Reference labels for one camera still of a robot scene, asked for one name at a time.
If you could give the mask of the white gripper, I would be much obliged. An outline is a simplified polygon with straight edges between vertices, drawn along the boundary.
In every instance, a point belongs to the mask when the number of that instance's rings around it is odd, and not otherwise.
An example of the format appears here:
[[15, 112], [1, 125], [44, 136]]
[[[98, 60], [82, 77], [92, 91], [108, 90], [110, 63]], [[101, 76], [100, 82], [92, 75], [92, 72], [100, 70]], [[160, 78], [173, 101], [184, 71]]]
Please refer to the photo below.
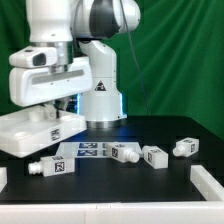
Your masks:
[[[67, 68], [57, 66], [55, 47], [28, 46], [9, 57], [11, 101], [26, 107], [89, 91], [92, 73], [87, 56], [75, 57]], [[46, 119], [56, 119], [52, 104], [44, 105]]]

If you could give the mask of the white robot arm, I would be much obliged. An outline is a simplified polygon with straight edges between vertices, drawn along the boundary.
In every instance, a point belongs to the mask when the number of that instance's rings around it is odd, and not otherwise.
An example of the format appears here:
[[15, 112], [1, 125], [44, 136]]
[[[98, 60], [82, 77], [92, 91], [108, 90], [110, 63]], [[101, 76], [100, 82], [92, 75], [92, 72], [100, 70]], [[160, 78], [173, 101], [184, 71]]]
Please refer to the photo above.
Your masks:
[[9, 57], [10, 98], [25, 107], [78, 97], [92, 128], [123, 121], [117, 56], [102, 43], [140, 22], [134, 0], [26, 0], [30, 45]]

